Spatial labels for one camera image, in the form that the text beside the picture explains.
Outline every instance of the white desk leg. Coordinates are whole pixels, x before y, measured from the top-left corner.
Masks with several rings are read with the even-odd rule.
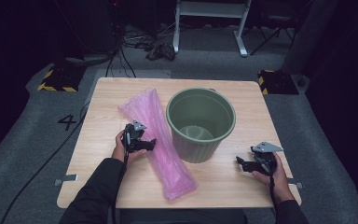
[[[180,0],[177,0],[176,3],[176,12],[175,12],[175,34],[173,35],[173,49],[175,53],[179,51],[179,21],[180,21]]]
[[[240,30],[234,31],[234,36],[235,36],[235,39],[237,40],[237,45],[238,45],[238,48],[240,49],[240,54],[242,57],[248,56],[248,52],[246,51],[246,48],[243,45],[241,36],[242,36],[242,32],[243,32],[243,26],[245,25],[246,18],[248,17],[248,12],[249,12],[251,3],[252,3],[252,0],[246,1],[245,9],[243,10],[243,14],[242,14],[242,18],[241,18]]]

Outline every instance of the bucket rim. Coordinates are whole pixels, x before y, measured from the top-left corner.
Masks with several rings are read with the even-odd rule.
[[[201,91],[208,91],[208,92],[211,92],[212,94],[215,94],[219,97],[221,97],[222,99],[224,99],[227,104],[229,105],[229,107],[231,108],[231,111],[232,111],[232,123],[230,125],[230,127],[228,128],[228,130],[222,134],[221,136],[217,137],[217,138],[214,138],[214,139],[208,139],[208,140],[199,140],[199,139],[196,139],[196,138],[192,138],[192,137],[189,137],[185,134],[183,134],[182,132],[180,132],[172,123],[171,121],[171,118],[169,116],[170,114],[170,104],[172,102],[172,100],[177,96],[179,95],[180,93],[184,92],[184,91],[192,91],[192,90],[201,90]],[[191,142],[194,142],[194,143],[198,143],[198,144],[211,144],[211,143],[215,143],[215,142],[220,142],[222,141],[223,139],[227,138],[231,133],[232,131],[234,130],[235,128],[235,123],[237,121],[237,117],[236,117],[236,113],[235,113],[235,109],[234,109],[234,106],[232,105],[232,103],[228,100],[228,98],[226,96],[224,96],[223,94],[221,94],[220,92],[214,90],[214,89],[210,89],[210,88],[204,88],[204,87],[192,87],[192,88],[186,88],[186,89],[183,89],[179,92],[177,92],[176,94],[174,94],[170,101],[167,103],[167,108],[166,108],[166,117],[167,117],[167,121],[168,121],[168,124],[170,125],[170,127],[176,132],[178,133],[179,135],[181,135],[182,137],[184,137],[186,140],[188,141],[191,141]]]

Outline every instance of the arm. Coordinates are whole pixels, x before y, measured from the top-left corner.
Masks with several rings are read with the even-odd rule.
[[[121,144],[120,132],[116,136],[116,147],[111,158],[104,159],[69,204],[63,214],[60,224],[65,223],[106,223],[108,210],[116,208],[116,197],[120,180],[125,171],[124,147]],[[129,164],[145,154],[140,150],[130,154]]]
[[[274,156],[277,161],[277,170],[273,175],[275,183],[273,196],[277,202],[276,223],[309,223],[295,200],[295,196],[293,196],[292,191],[289,189],[286,172],[283,169],[281,158],[275,152]],[[269,186],[269,176],[263,175],[257,171],[253,171],[252,175],[260,182]]]

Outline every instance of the person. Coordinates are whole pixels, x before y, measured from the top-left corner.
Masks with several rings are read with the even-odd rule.
[[[116,220],[116,198],[124,167],[125,148],[121,143],[124,131],[116,136],[116,147],[111,158],[104,159],[91,175],[85,186],[65,210],[60,224],[107,223],[109,208],[112,208],[113,220]],[[146,150],[130,153],[127,166],[143,157]],[[291,193],[280,157],[274,153],[277,161],[273,189],[277,203],[276,223],[309,223]],[[256,171],[252,175],[269,186],[269,176]],[[247,223],[241,209],[122,209],[120,223],[123,224],[202,224],[202,223]]]

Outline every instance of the black jacket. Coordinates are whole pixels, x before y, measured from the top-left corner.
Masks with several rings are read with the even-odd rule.
[[[107,223],[109,207],[115,217],[116,197],[124,163],[115,159],[104,159],[69,204],[60,224]],[[277,208],[277,223],[308,223],[295,200],[280,203]]]

